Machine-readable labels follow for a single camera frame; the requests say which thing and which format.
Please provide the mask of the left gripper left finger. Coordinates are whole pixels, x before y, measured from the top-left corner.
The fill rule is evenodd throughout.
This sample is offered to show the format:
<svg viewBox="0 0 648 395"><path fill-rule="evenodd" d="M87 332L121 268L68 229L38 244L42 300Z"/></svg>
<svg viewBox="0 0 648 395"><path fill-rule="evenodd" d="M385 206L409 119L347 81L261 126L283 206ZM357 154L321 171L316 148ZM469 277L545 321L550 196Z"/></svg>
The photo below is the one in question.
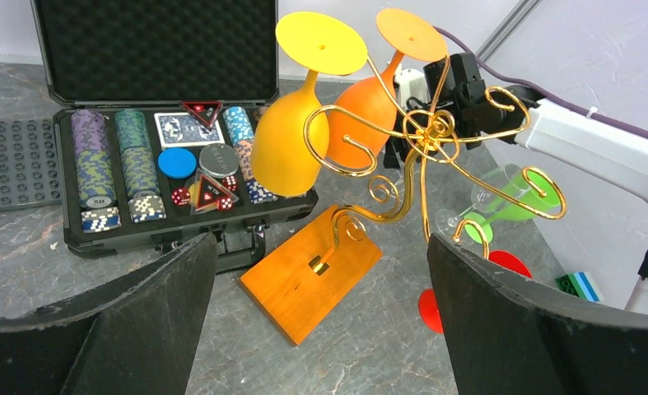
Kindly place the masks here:
<svg viewBox="0 0 648 395"><path fill-rule="evenodd" d="M0 318L0 394L182 394L216 275L200 235L138 270Z"/></svg>

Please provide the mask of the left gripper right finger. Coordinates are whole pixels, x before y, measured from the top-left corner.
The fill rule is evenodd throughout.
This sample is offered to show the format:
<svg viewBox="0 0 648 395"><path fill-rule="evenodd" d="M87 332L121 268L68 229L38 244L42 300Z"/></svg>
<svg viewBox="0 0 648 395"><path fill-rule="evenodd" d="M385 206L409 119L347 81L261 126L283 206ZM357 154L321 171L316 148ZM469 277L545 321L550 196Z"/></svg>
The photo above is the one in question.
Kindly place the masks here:
<svg viewBox="0 0 648 395"><path fill-rule="evenodd" d="M427 248L462 394L648 394L648 315L576 298L432 235Z"/></svg>

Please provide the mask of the green wine glass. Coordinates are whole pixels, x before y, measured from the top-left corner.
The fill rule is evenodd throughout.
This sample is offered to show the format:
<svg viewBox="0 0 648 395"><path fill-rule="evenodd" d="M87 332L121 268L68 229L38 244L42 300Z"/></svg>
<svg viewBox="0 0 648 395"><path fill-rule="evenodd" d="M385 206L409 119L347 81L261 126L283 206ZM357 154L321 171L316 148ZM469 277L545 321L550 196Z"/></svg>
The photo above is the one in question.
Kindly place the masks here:
<svg viewBox="0 0 648 395"><path fill-rule="evenodd" d="M497 188L489 190L508 201L508 205L488 215L476 212L467 214L466 220L474 221L478 227L468 225L464 233L474 242L489 243L493 238L492 223L495 221L521 222L536 216L548 219L559 219L566 213L565 200L556 184L540 169L533 166L521 168L522 179L529 187L527 192L513 198Z"/></svg>

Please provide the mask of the clear wine glass back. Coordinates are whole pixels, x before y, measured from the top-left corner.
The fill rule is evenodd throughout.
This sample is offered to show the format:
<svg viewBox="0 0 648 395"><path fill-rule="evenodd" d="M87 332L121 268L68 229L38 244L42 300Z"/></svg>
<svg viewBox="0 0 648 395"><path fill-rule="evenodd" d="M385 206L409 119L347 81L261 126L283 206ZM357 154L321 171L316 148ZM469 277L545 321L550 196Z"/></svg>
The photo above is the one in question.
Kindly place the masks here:
<svg viewBox="0 0 648 395"><path fill-rule="evenodd" d="M480 180L513 198L520 198L529 188L520 172L518 165L509 163L487 172ZM476 212L487 217L508 205L507 200L477 184L472 186L469 197L471 205L459 214L446 209L437 212L436 224L441 234L451 236L459 221L469 213Z"/></svg>

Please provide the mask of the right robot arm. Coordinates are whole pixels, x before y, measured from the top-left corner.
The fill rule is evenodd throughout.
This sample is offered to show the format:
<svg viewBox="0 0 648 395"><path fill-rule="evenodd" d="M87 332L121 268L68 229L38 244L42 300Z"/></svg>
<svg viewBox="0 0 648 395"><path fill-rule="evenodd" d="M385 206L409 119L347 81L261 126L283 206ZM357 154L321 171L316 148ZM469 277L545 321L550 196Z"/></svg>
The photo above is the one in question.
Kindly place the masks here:
<svg viewBox="0 0 648 395"><path fill-rule="evenodd" d="M423 72L427 90L437 88L449 68L438 109L455 117L458 137L497 137L500 132L527 128L502 141L540 152L615 185L648 203L648 132L598 115L547 93L525 80L510 78L504 92L484 95L487 88L473 53L456 53L450 61L428 63ZM638 271L648 279L648 249Z"/></svg>

